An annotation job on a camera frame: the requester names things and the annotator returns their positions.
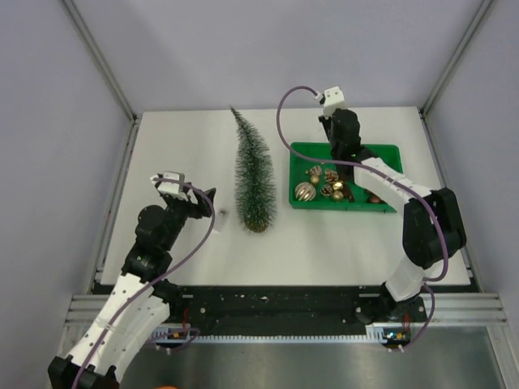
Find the small green christmas tree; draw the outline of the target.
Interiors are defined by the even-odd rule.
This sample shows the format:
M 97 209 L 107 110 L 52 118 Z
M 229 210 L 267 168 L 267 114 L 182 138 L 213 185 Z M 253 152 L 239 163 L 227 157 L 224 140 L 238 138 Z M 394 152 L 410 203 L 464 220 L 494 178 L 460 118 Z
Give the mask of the small green christmas tree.
M 253 123 L 230 107 L 238 140 L 234 166 L 234 201 L 239 224 L 266 233 L 277 216 L 277 188 L 267 142 Z

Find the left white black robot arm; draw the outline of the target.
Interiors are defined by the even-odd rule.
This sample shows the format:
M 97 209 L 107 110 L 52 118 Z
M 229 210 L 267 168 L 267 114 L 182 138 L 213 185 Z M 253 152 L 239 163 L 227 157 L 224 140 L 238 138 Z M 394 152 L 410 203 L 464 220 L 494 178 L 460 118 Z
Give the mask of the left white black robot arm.
M 109 298 L 78 343 L 48 368 L 53 388 L 118 388 L 136 354 L 166 320 L 179 319 L 184 303 L 167 280 L 178 269 L 170 251 L 189 219 L 216 219 L 216 189 L 155 177 L 165 206 L 138 215 L 135 243 Z

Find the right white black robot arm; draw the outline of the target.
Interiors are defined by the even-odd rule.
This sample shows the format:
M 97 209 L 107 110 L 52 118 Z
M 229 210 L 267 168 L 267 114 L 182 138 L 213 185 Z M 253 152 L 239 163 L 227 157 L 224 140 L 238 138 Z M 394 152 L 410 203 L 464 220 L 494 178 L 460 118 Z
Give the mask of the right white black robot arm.
M 336 109 L 321 115 L 319 121 L 338 177 L 376 195 L 403 219 L 404 258 L 382 283 L 376 302 L 357 309 L 358 320 L 365 324 L 398 320 L 426 283 L 447 275 L 449 259 L 466 244 L 457 197 L 447 187 L 430 189 L 389 167 L 362 144 L 354 111 Z

